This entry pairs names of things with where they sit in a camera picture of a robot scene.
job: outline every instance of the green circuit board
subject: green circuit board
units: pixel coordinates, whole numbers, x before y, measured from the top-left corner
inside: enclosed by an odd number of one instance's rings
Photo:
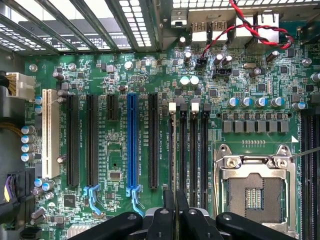
[[[191,103],[210,104],[211,111],[208,118],[208,153],[207,153],[207,205],[206,210],[214,217],[213,194],[213,161],[221,144],[227,144],[233,154],[272,155],[275,154],[280,144],[286,144],[292,154],[300,152],[300,114],[292,109],[291,97],[294,93],[300,95],[300,102],[307,102],[310,92],[317,92],[313,87],[310,91],[307,86],[314,85],[310,75],[319,71],[319,47],[317,45],[294,47],[294,57],[288,57],[285,51],[280,52],[280,57],[271,63],[266,63],[266,55],[246,55],[242,49],[212,48],[208,53],[208,64],[204,70],[194,70],[195,61],[199,57],[201,49],[192,48],[192,60],[189,65],[184,64],[184,50],[179,47],[169,49],[166,53],[128,53],[128,54],[101,54],[101,55],[64,55],[64,56],[31,56],[25,65],[25,74],[36,79],[36,96],[41,96],[42,89],[56,89],[57,81],[52,77],[57,68],[62,69],[69,83],[69,91],[79,96],[79,185],[71,187],[67,185],[67,168],[60,165],[60,175],[54,178],[54,198],[47,200],[43,195],[37,196],[36,206],[46,209],[45,220],[41,223],[42,238],[46,240],[60,240],[68,238],[68,229],[72,225],[93,226],[123,212],[133,211],[132,199],[126,196],[127,187],[127,96],[130,93],[138,95],[138,184],[141,192],[138,194],[137,207],[146,212],[147,209],[161,207],[163,205],[163,190],[171,189],[170,183],[170,119],[168,104],[176,102],[177,105],[186,103],[190,108]],[[230,55],[233,61],[228,68],[235,71],[231,76],[212,77],[214,68],[214,56],[218,53]],[[303,66],[304,58],[312,59],[312,65]],[[126,70],[125,63],[132,62],[132,69]],[[76,71],[69,71],[68,65],[74,63]],[[255,63],[258,68],[264,70],[264,74],[257,77],[249,77],[252,69],[245,69],[244,64]],[[29,65],[36,64],[38,71],[31,72]],[[101,64],[113,66],[111,72],[102,71]],[[181,86],[182,77],[191,78],[197,76],[197,86]],[[119,86],[124,86],[125,91],[119,91]],[[149,187],[149,115],[148,94],[157,93],[158,97],[158,187]],[[118,118],[116,121],[107,119],[108,102],[107,95],[115,94],[118,99]],[[95,206],[103,212],[96,215],[89,206],[88,197],[84,196],[84,187],[87,184],[86,168],[86,141],[87,141],[87,111],[86,95],[98,96],[98,181],[101,190],[97,192]],[[228,105],[232,97],[240,100],[244,97],[255,99],[265,97],[269,101],[272,98],[281,97],[282,106],[272,107],[235,107]],[[27,125],[35,124],[35,104],[26,103],[25,122]],[[67,153],[67,107],[60,104],[60,154]],[[179,108],[176,112],[176,159],[180,159],[180,135],[179,132]],[[240,128],[240,132],[226,132],[225,121],[278,121],[286,122],[288,130],[281,132],[278,128],[275,132],[246,132]],[[196,127],[197,136],[196,162],[199,166],[197,182],[201,182],[201,121],[200,113]],[[186,161],[187,197],[190,197],[190,121],[186,126],[187,148]],[[41,136],[37,136],[37,153],[41,153]],[[296,236],[301,233],[301,163],[296,159]],[[112,180],[111,172],[120,173],[118,180]],[[219,211],[226,210],[226,199],[219,206]],[[201,207],[198,200],[193,207]],[[57,223],[56,217],[63,218],[63,224]]]

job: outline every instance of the white pci slot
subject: white pci slot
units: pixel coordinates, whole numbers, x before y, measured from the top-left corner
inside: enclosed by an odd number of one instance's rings
[[[60,154],[60,106],[57,91],[42,90],[42,177],[60,174],[57,158]]]

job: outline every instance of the mounting screw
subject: mounting screw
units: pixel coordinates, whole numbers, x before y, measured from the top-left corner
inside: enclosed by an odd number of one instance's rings
[[[232,217],[230,216],[230,215],[228,215],[228,214],[225,214],[225,215],[223,215],[222,216],[225,220],[231,220],[232,219]]]

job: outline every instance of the white capacitor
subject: white capacitor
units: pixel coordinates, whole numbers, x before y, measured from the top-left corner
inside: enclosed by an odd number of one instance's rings
[[[197,76],[192,76],[190,78],[190,85],[196,87],[199,84],[199,78]]]
[[[180,84],[181,86],[185,87],[189,84],[189,78],[187,76],[183,76],[181,79],[180,79]]]

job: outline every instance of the motherboard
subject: motherboard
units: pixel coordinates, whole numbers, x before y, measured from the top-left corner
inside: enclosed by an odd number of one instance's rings
[[[289,157],[305,141],[300,112],[319,102],[320,49],[274,51],[213,46],[205,65],[203,48],[176,43],[28,57],[35,103],[25,105],[32,137],[21,159],[38,177],[29,227],[66,240],[184,190],[212,218],[233,212],[300,239],[303,164]]]

